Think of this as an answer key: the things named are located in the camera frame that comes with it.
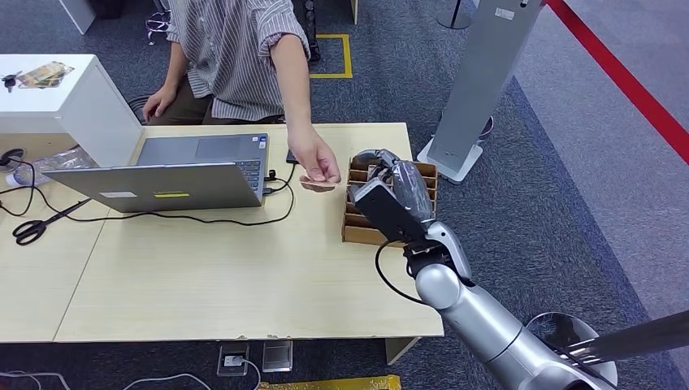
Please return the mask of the person's right hand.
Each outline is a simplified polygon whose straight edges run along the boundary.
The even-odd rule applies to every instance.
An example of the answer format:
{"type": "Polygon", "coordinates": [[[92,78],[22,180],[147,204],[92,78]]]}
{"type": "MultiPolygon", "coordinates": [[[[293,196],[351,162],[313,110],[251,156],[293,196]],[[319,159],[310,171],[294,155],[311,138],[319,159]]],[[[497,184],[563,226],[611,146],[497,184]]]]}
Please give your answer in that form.
{"type": "Polygon", "coordinates": [[[151,95],[143,107],[143,117],[147,124],[163,115],[164,111],[176,99],[176,87],[165,84],[159,91],[151,95]]]}

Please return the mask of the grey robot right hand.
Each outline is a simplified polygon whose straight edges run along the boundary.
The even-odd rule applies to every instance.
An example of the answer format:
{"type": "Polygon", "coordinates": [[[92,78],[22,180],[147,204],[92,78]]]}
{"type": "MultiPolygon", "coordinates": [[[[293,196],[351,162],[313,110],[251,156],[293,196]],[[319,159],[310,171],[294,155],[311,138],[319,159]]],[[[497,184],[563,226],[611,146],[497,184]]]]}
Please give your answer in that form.
{"type": "Polygon", "coordinates": [[[353,161],[374,169],[367,173],[363,186],[351,185],[348,192],[352,203],[361,199],[365,189],[371,189],[372,182],[386,184],[392,182],[392,193],[397,201],[420,223],[432,221],[435,209],[432,205],[428,188],[415,164],[399,158],[388,149],[366,149],[356,154],[353,161]]]}

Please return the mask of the person's left hand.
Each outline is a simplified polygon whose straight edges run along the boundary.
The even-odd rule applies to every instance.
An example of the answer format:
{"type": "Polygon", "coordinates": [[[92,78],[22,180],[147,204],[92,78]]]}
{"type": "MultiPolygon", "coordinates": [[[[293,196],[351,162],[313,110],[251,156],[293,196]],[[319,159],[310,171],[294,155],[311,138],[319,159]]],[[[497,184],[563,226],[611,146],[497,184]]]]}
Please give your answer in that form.
{"type": "Polygon", "coordinates": [[[321,183],[339,183],[340,168],[330,146],[312,126],[288,127],[288,147],[303,167],[300,177],[304,184],[317,183],[315,190],[323,189],[321,183]]]}

